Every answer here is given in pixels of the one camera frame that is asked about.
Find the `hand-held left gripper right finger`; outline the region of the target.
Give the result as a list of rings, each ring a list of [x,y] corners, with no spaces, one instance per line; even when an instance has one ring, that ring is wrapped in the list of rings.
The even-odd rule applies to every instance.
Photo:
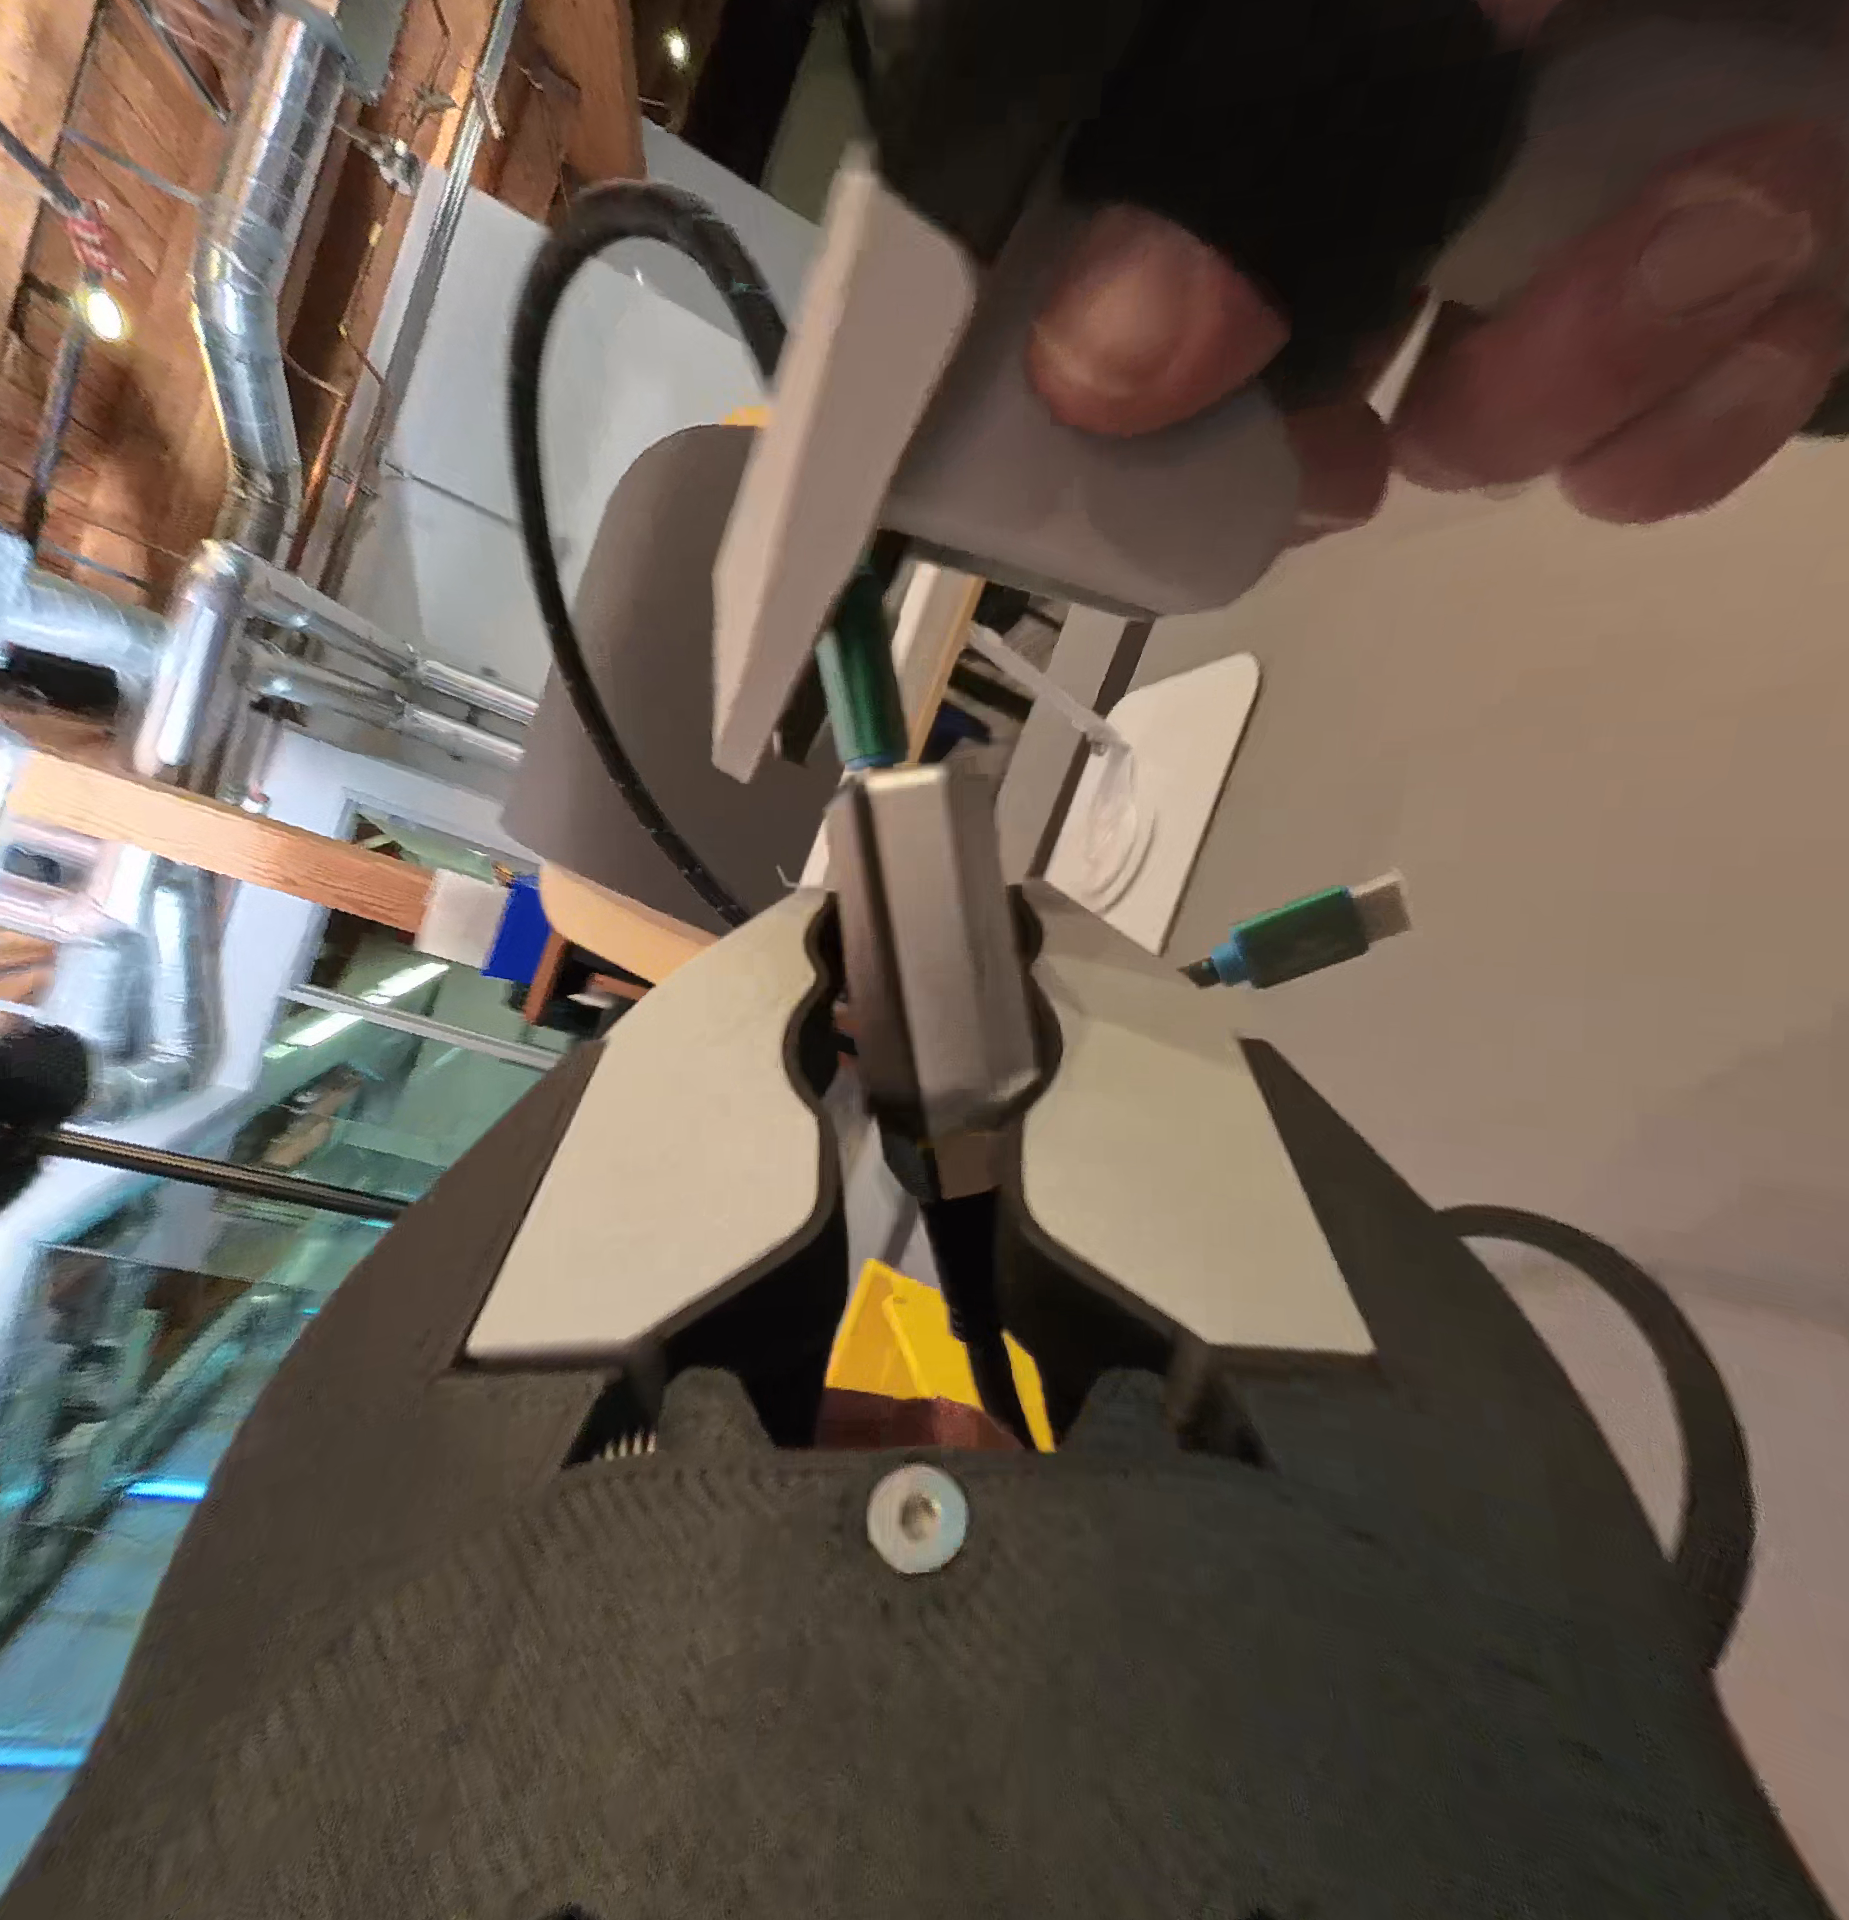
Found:
[[[1024,1204],[1165,1333],[1210,1350],[1373,1357],[1217,994],[1051,882],[1033,988],[1057,1024],[1053,1079],[1024,1119]]]

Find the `yellow plastic bin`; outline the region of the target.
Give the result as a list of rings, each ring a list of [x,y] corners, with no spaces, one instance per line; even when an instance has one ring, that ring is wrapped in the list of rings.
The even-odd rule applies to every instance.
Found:
[[[1033,1357],[1006,1334],[1031,1441],[979,1403],[967,1350],[932,1283],[865,1262],[849,1299],[819,1396],[819,1452],[1024,1452],[1057,1440]]]

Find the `wooden ceiling beam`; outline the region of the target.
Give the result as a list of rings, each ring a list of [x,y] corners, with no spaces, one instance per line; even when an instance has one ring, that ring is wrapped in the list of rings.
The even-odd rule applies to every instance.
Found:
[[[388,854],[44,751],[24,755],[5,813],[406,935],[426,921],[435,884],[429,870]]]

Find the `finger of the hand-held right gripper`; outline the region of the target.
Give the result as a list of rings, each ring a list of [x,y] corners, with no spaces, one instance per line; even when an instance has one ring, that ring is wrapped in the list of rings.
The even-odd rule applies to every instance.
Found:
[[[872,160],[841,162],[712,568],[720,772],[759,772],[967,330],[977,284],[967,254]]]

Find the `black Fosmon HDMI switch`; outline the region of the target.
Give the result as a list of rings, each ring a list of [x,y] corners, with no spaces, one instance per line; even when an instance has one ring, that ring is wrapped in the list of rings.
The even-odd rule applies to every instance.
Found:
[[[1035,1432],[1006,1339],[1005,1192],[1054,1051],[1035,926],[1005,872],[997,786],[976,763],[849,772],[825,819],[841,1007],[884,1161],[917,1206],[985,1414]]]

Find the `white foam block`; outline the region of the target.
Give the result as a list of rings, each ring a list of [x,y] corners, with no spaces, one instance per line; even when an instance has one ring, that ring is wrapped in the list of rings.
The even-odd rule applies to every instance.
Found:
[[[483,970],[509,907],[509,884],[439,870],[411,947],[451,966]]]

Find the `silver ventilation ducts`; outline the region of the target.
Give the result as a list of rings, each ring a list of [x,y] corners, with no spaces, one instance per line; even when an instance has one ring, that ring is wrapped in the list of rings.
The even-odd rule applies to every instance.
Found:
[[[227,500],[216,538],[193,555],[168,613],[58,580],[0,529],[0,665],[12,652],[33,652],[109,673],[136,723],[130,794],[214,799],[249,623],[322,606],[277,566],[305,500],[282,286],[352,75],[334,12],[275,4],[193,255],[193,323],[227,446]]]

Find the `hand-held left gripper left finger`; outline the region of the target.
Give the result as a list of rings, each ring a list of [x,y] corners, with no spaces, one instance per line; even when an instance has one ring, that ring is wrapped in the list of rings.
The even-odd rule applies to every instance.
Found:
[[[793,893],[621,1019],[466,1334],[470,1361],[656,1357],[832,1224],[841,1153],[808,1059],[832,1012],[829,924],[827,893]]]

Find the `white tablet stand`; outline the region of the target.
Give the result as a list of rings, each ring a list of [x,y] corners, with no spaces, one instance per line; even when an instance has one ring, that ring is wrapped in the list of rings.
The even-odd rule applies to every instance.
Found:
[[[750,783],[712,766],[712,568],[750,446],[746,429],[703,426],[649,448],[606,508],[571,617],[635,772],[753,915],[802,874],[841,759],[819,727],[802,763],[768,755]],[[555,932],[596,973],[663,983],[725,933],[607,777],[560,672],[530,724],[507,828],[539,861]]]

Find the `blue storage bin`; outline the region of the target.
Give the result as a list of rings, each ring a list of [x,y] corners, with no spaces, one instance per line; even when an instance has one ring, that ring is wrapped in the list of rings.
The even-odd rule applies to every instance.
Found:
[[[553,944],[553,924],[545,911],[538,874],[519,874],[503,898],[491,946],[482,961],[488,980],[530,988]]]

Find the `person's right hand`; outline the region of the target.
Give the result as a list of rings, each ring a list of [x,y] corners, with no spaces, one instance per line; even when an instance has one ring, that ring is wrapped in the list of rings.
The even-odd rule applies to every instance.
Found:
[[[1607,525],[1704,514],[1802,436],[1849,358],[1849,128],[1765,122],[1657,170],[1494,317],[1436,323],[1387,422],[1367,396],[1291,421],[1293,545],[1424,492],[1556,482]],[[1135,438],[1195,418],[1289,342],[1222,254],[1118,204],[1033,323],[1053,416]]]

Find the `white panel stand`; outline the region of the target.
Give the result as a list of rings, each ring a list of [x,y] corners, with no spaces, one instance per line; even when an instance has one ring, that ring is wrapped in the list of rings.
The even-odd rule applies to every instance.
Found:
[[[1261,665],[1227,656],[1148,687],[1082,695],[979,625],[979,578],[915,563],[895,623],[911,746],[928,695],[976,653],[1031,715],[997,803],[1011,877],[1045,877],[1141,947],[1163,955],[1244,746]]]

